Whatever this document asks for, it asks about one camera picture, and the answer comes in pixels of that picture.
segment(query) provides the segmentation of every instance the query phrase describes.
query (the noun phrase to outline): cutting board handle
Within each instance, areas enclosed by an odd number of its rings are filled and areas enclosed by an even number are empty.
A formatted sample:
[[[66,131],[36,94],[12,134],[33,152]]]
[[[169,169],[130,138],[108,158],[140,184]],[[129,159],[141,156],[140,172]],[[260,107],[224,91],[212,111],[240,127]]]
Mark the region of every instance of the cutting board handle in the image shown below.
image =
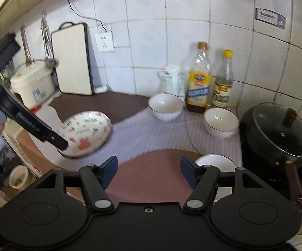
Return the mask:
[[[74,26],[74,25],[75,25],[75,23],[73,23],[73,22],[65,22],[65,23],[62,23],[62,24],[60,25],[60,27],[58,28],[58,30],[61,30],[62,27],[63,27],[65,24],[71,24],[70,26]]]

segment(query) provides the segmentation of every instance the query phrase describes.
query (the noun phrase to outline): wall socket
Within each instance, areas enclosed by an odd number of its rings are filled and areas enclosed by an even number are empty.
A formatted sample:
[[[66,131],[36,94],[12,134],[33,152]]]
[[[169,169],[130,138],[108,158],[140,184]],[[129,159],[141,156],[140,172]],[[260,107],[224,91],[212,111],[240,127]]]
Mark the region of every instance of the wall socket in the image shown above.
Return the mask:
[[[112,53],[115,51],[111,32],[95,34],[95,40],[99,53]]]

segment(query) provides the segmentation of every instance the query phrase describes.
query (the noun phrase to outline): oval plate with strawberry print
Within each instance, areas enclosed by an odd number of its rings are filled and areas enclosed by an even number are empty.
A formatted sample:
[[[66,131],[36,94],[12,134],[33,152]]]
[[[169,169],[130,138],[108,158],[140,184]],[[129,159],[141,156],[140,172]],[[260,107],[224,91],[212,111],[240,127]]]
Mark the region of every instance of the oval plate with strawberry print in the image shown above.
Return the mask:
[[[64,157],[85,157],[99,149],[112,133],[112,123],[103,113],[85,111],[64,122],[57,133],[69,142],[64,150],[58,150]]]

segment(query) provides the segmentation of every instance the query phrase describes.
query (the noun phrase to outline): bottle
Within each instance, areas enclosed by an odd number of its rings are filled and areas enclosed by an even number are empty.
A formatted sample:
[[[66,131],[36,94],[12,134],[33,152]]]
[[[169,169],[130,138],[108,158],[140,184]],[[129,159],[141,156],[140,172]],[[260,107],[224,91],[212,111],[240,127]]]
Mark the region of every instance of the bottle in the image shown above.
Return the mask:
[[[217,72],[215,80],[215,91],[212,96],[212,105],[214,107],[226,108],[230,98],[230,91],[233,84],[232,73],[232,55],[233,51],[224,50],[223,63]]]
[[[188,111],[204,113],[206,109],[211,79],[210,66],[208,44],[206,42],[199,42],[198,55],[190,68],[188,80]]]

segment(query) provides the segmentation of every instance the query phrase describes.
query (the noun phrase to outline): metal bolt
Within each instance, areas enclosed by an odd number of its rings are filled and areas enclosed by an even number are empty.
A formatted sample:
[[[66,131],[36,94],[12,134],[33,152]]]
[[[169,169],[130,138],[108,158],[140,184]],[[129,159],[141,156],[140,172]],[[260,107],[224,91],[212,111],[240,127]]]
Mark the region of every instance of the metal bolt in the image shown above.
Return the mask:
[[[151,213],[151,212],[153,212],[153,208],[147,207],[146,209],[144,209],[144,211],[147,213]]]
[[[187,206],[191,207],[192,209],[198,209],[203,206],[203,202],[200,200],[193,199],[187,202]]]
[[[110,201],[105,200],[105,199],[103,199],[103,200],[98,200],[98,201],[96,201],[96,202],[94,203],[94,205],[95,205],[98,209],[106,209],[106,208],[110,207],[111,204],[112,204],[112,203],[111,203]]]

